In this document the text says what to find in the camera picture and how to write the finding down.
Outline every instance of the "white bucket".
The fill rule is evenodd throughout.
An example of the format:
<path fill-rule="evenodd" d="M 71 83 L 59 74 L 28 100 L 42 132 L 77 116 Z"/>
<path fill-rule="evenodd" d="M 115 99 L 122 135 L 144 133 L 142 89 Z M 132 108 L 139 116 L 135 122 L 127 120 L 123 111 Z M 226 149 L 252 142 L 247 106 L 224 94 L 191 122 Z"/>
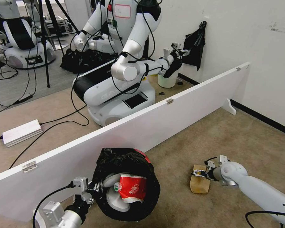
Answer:
<path fill-rule="evenodd" d="M 158 84 L 164 88 L 172 88 L 176 84 L 179 70 L 175 71 L 169 78 L 164 78 L 162 75 L 158 75 Z"/>

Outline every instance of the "black baseboard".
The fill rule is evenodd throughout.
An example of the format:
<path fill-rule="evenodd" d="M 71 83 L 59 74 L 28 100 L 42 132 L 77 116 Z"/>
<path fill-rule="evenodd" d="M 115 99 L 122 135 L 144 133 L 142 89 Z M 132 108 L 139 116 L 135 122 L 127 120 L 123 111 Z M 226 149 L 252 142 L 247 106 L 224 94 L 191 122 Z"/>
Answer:
<path fill-rule="evenodd" d="M 193 84 L 193 85 L 195 85 L 195 86 L 199 84 L 199 82 L 194 81 L 193 79 L 188 78 L 187 76 L 185 76 L 181 73 L 178 74 L 178 77 L 189 82 L 189 83 L 191 83 L 191 84 Z M 246 107 L 246 106 L 244 106 L 244 105 L 242 105 L 242 104 L 240 104 L 234 100 L 231 100 L 231 105 L 285 133 L 285 126 L 283 126 L 282 124 L 280 124 L 280 123 L 278 123 L 272 119 L 269 119 L 268 117 L 254 111 L 254 110 L 252 110 L 252 109 L 250 109 L 250 108 L 248 108 L 248 107 Z"/>

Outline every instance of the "white partition board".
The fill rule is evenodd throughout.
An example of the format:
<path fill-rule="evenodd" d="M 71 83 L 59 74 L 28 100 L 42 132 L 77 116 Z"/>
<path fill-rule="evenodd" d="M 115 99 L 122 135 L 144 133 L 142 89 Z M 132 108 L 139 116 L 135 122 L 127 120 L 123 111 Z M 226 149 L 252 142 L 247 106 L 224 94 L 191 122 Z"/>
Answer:
<path fill-rule="evenodd" d="M 146 152 L 211 112 L 231 98 L 249 74 L 250 63 L 211 78 L 115 123 L 0 173 L 0 215 L 29 221 L 40 200 L 77 176 L 91 180 L 103 147 L 137 148 Z M 24 173 L 22 166 L 36 161 L 37 168 Z M 64 190 L 48 201 L 72 195 Z"/>

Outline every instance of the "red paper cup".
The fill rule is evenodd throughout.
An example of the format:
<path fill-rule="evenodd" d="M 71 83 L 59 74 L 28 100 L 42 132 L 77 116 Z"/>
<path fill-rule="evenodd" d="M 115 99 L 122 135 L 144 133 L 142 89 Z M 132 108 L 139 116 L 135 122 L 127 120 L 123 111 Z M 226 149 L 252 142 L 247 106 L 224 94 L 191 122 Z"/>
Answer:
<path fill-rule="evenodd" d="M 125 203 L 143 202 L 147 193 L 147 178 L 123 174 L 118 191 Z"/>

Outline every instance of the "black bag on robot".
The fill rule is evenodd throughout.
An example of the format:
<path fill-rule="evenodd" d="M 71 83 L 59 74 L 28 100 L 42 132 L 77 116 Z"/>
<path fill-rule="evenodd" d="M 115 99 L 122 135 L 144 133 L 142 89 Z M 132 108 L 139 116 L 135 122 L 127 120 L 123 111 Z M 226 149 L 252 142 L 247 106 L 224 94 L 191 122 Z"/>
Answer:
<path fill-rule="evenodd" d="M 109 188 L 104 188 L 103 192 L 95 197 L 95 200 L 101 211 L 112 219 L 140 221 L 153 211 L 161 191 L 154 167 L 144 153 L 130 148 L 103 148 L 97 160 L 93 185 L 103 182 L 111 173 L 123 172 L 147 178 L 147 193 L 144 202 L 131 203 L 127 212 L 116 211 L 106 201 L 106 192 Z"/>
<path fill-rule="evenodd" d="M 93 50 L 86 50 L 81 53 L 77 50 L 68 49 L 62 57 L 60 67 L 73 73 L 85 73 L 113 59 L 115 56 L 109 53 Z"/>

